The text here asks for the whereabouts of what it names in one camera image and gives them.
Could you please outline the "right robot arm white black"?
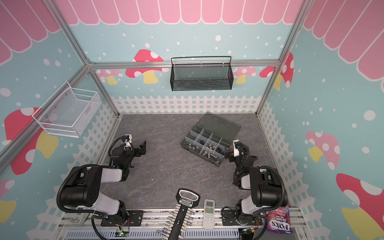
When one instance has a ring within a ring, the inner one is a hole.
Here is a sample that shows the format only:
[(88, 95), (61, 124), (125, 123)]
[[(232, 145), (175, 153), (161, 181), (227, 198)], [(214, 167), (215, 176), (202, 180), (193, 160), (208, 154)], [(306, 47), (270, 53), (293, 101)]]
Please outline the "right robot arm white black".
[(233, 141), (233, 152), (226, 154), (229, 162), (235, 163), (233, 185), (250, 191), (247, 198), (239, 200), (234, 209), (222, 209), (225, 226), (260, 225), (261, 215), (288, 204), (284, 181), (277, 169), (269, 166), (254, 166), (258, 159), (250, 154), (249, 147), (240, 140)]

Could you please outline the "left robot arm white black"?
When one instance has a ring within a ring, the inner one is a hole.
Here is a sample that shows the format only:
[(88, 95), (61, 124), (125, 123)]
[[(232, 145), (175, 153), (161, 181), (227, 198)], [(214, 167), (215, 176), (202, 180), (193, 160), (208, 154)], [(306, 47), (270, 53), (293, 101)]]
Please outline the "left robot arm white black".
[(130, 215), (124, 202), (101, 193), (100, 187), (102, 183), (126, 181), (133, 159), (146, 152), (146, 141), (135, 148), (131, 135), (115, 139), (108, 149), (108, 165), (86, 164), (72, 168), (57, 192), (58, 208), (65, 213), (88, 213), (116, 225), (125, 224)]

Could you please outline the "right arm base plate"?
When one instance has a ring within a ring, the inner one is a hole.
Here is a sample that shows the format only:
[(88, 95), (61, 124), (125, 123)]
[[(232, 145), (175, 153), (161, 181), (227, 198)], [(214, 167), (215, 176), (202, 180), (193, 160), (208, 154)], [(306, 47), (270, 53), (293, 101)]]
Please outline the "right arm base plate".
[(262, 226), (261, 218), (243, 214), (241, 211), (223, 208), (221, 210), (223, 226)]

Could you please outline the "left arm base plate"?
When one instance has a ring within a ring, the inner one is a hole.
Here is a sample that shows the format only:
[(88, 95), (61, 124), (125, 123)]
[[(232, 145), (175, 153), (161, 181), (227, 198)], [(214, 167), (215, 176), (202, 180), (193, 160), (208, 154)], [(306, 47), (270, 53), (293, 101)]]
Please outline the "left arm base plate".
[(125, 213), (117, 213), (108, 218), (103, 218), (102, 227), (140, 227), (143, 220), (144, 211), (128, 210)]

